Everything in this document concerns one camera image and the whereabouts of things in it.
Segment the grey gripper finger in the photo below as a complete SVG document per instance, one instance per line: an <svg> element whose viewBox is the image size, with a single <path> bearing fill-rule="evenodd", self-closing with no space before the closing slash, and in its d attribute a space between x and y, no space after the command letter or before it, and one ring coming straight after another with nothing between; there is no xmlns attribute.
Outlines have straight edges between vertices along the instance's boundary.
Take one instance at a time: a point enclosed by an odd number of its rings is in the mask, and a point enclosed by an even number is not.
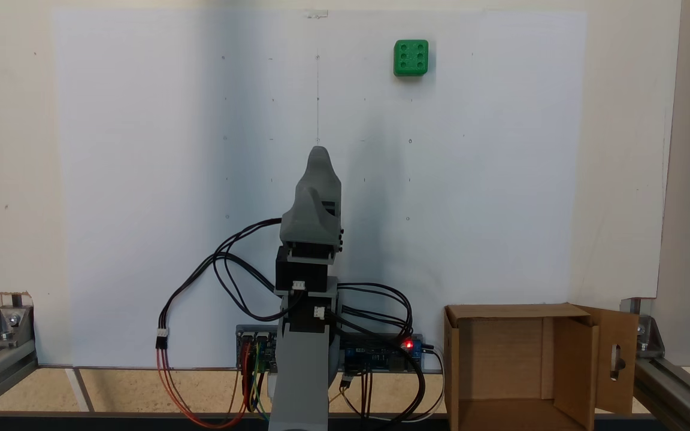
<svg viewBox="0 0 690 431"><path fill-rule="evenodd" d="M313 189L324 202L341 202L341 181L334 171L328 150L322 145L315 145L310 150L304 174L296 184L298 192Z"/></svg>
<svg viewBox="0 0 690 431"><path fill-rule="evenodd" d="M299 189L292 207L282 215L280 240L284 243L323 244L322 213L323 205L317 191L312 187Z"/></svg>

